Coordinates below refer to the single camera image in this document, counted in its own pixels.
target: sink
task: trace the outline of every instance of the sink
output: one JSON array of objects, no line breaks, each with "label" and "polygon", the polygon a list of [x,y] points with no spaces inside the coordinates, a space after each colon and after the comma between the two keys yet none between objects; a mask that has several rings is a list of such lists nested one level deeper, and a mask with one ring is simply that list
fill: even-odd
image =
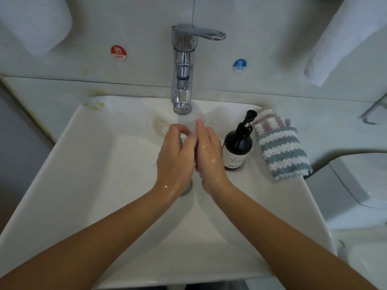
[{"label": "sink", "polygon": [[[196,119],[221,140],[259,107],[192,101],[180,116],[166,98],[100,96],[80,106],[0,235],[0,277],[40,251],[150,190],[171,123]],[[227,171],[254,200],[336,253],[302,177],[276,182],[257,143],[243,166]],[[272,276],[261,255],[203,191],[181,196],[104,273],[97,288],[155,286]]]}]

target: black pump bottle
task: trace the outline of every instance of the black pump bottle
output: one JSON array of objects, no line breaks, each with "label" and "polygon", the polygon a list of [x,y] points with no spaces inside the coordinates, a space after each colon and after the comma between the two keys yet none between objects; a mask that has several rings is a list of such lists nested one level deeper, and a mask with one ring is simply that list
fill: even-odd
[{"label": "black pump bottle", "polygon": [[226,135],[225,142],[223,143],[223,161],[225,162],[225,168],[227,170],[239,168],[251,150],[253,141],[251,140],[250,134],[253,131],[253,127],[250,125],[250,122],[256,116],[256,111],[247,111],[244,121],[239,123],[236,130]]}]

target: faucet lever handle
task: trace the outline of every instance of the faucet lever handle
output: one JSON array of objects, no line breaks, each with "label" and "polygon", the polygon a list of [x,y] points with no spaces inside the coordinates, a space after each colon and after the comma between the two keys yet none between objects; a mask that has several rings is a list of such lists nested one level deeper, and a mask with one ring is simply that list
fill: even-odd
[{"label": "faucet lever handle", "polygon": [[192,24],[172,26],[172,44],[179,52],[192,52],[197,46],[198,37],[208,40],[224,40],[226,34],[215,29],[206,29]]}]

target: red sticker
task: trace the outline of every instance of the red sticker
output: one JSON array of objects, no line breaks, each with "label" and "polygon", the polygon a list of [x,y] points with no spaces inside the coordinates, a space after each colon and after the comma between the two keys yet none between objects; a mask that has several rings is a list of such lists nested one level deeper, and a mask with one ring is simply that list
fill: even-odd
[{"label": "red sticker", "polygon": [[126,51],[123,47],[115,45],[110,49],[111,55],[118,61],[124,61],[126,59]]}]

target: striped cloth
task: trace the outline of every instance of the striped cloth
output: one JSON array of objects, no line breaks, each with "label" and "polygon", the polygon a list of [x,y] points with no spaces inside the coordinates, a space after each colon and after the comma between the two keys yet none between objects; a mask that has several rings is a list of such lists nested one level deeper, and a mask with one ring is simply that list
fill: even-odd
[{"label": "striped cloth", "polygon": [[312,173],[307,154],[290,119],[281,119],[272,109],[260,109],[251,125],[266,164],[276,180]]}]

